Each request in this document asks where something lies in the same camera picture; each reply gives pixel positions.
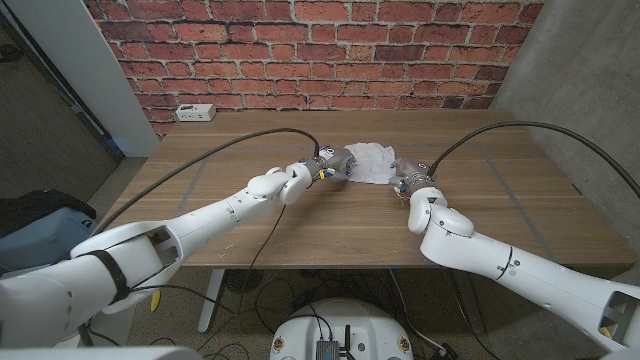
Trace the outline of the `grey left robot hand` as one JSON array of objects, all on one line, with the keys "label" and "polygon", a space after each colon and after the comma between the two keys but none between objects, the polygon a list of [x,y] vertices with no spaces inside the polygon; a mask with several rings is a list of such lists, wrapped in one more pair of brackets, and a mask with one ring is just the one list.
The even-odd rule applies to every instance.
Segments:
[{"label": "grey left robot hand", "polygon": [[329,179],[334,182],[348,181],[355,163],[356,158],[350,150],[331,146],[322,147],[317,157],[302,161],[314,181]]}]

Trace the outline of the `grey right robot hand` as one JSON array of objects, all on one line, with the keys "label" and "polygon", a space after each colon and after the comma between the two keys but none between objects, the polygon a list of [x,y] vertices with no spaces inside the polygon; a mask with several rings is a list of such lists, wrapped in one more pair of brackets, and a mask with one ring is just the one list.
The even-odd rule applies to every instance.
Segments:
[{"label": "grey right robot hand", "polygon": [[434,181],[428,175],[430,167],[413,158],[399,158],[392,164],[395,174],[388,180],[388,184],[394,188],[400,197],[410,198],[416,191],[433,187]]}]

